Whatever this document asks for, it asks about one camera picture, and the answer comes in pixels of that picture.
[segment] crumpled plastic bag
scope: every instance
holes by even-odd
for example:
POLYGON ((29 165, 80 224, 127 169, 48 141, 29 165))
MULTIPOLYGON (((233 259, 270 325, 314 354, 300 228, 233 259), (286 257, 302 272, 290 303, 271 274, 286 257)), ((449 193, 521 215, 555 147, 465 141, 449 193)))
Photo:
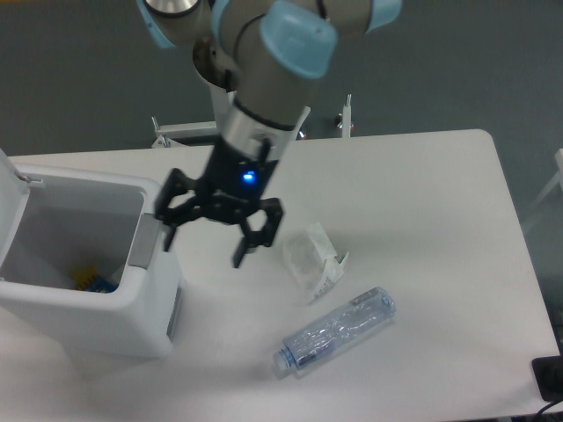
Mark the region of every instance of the crumpled plastic bag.
POLYGON ((338 255, 320 222, 286 240, 282 250, 284 264, 307 303, 333 288, 344 274, 348 253, 338 255))

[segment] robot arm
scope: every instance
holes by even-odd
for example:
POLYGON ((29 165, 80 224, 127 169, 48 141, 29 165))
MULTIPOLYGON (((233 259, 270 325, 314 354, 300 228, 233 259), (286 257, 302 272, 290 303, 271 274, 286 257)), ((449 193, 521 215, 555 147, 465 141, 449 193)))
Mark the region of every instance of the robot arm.
POLYGON ((224 71, 237 90, 203 175, 194 180, 172 170, 157 199, 156 216, 171 228, 165 248, 178 226, 200 217, 237 224, 244 235, 233 256, 239 267, 246 253, 274 241, 282 204, 262 194, 328 70, 339 36, 391 22, 401 1, 144 0, 144 5, 154 20, 149 28, 169 42, 187 44, 212 33, 216 57, 227 63, 224 71), (184 204, 170 207, 174 197, 189 192, 194 195, 184 204), (247 218, 260 210, 266 223, 252 230, 247 218))

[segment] clear plastic bottle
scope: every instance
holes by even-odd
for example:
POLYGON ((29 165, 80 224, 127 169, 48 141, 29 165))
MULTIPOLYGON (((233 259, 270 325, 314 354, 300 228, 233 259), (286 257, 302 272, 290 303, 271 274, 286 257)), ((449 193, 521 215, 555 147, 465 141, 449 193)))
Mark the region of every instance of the clear plastic bottle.
POLYGON ((372 288, 286 337, 283 348, 274 354, 275 365, 281 375, 291 369, 301 371, 394 314, 395 303, 389 294, 380 287, 372 288))

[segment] white trash bin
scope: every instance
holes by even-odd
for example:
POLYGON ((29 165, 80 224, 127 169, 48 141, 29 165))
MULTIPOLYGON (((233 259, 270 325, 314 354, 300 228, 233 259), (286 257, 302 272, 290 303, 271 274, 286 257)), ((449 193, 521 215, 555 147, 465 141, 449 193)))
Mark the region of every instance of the white trash bin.
POLYGON ((149 179, 0 160, 0 305, 65 346, 165 356, 185 281, 149 179), (95 266, 119 286, 76 290, 95 266))

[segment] light blue joint cover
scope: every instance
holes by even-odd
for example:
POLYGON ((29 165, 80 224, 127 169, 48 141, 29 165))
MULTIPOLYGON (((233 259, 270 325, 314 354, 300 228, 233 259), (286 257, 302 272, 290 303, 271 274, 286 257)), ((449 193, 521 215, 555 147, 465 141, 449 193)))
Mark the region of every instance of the light blue joint cover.
POLYGON ((395 20, 402 5, 403 0, 371 0, 371 19, 366 33, 395 20))
POLYGON ((143 0, 137 0, 137 7, 143 15, 143 19, 145 24, 147 24, 147 29, 149 30, 149 34, 152 37, 152 40, 159 48, 172 48, 176 47, 174 44, 171 43, 170 40, 166 38, 166 36, 160 31, 155 20, 150 15, 149 11, 147 10, 147 6, 144 5, 143 0))
POLYGON ((283 1, 274 3, 260 22, 260 36, 278 63, 305 79, 326 74, 338 42, 336 30, 324 19, 283 1))
POLYGON ((221 18, 229 2, 230 0, 217 0, 211 13, 211 31, 213 35, 215 35, 215 39, 221 48, 223 48, 221 45, 221 18))

